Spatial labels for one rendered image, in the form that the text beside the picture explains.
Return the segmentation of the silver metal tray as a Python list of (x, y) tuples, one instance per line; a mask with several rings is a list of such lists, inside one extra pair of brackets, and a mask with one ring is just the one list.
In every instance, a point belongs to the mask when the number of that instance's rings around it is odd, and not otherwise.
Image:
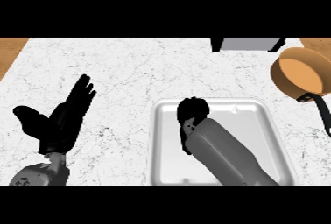
[[(297, 186), (295, 169), (267, 107), (254, 98), (210, 98), (208, 117), (229, 130), (281, 186)], [(149, 186), (217, 186), (218, 180), (182, 150), (177, 99), (155, 102), (149, 121)]]

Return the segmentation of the grey appliance with black legs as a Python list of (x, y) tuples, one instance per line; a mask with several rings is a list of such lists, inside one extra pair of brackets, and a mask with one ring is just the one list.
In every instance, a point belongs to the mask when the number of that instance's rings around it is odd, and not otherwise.
[(267, 51), (275, 53), (285, 38), (211, 38), (211, 51)]

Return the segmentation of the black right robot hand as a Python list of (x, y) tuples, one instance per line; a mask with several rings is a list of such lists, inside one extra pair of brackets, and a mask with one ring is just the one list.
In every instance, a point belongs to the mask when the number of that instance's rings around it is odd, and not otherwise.
[(187, 155), (192, 153), (189, 152), (184, 141), (190, 132), (193, 131), (196, 125), (201, 121), (207, 118), (210, 114), (210, 106), (207, 101), (202, 98), (184, 98), (177, 106), (177, 122), (180, 125), (180, 146), (182, 150)]

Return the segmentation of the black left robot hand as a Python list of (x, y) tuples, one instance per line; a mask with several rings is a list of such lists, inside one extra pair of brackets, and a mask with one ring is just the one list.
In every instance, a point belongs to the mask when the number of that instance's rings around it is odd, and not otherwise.
[(38, 153), (66, 154), (75, 145), (83, 119), (96, 95), (90, 77), (83, 74), (71, 89), (66, 100), (57, 104), (50, 116), (25, 105), (13, 108), (22, 131), (38, 140)]

